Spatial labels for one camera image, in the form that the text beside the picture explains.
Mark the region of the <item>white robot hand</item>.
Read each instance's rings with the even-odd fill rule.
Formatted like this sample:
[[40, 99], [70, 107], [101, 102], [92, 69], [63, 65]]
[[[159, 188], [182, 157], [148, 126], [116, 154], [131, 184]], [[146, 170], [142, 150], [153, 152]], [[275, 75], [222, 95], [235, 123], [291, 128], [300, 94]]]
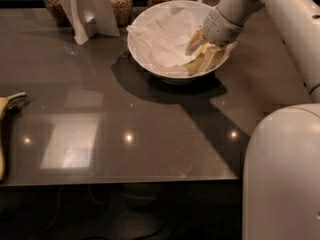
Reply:
[[213, 7], [204, 19], [203, 25], [194, 32], [189, 40], [185, 55], [191, 56], [206, 41], [214, 44], [205, 44], [202, 47], [204, 58], [199, 66], [199, 72], [207, 72], [217, 66], [224, 57], [226, 49], [221, 47], [235, 42], [242, 29], [242, 26], [227, 20], [217, 7]]

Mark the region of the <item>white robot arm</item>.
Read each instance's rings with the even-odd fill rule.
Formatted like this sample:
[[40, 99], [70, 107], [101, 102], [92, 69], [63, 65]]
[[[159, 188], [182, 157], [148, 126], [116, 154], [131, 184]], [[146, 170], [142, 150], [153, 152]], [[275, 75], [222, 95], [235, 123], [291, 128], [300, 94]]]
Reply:
[[242, 240], [320, 240], [320, 7], [312, 0], [220, 0], [191, 38], [233, 43], [248, 17], [265, 8], [311, 101], [263, 119], [243, 170]]

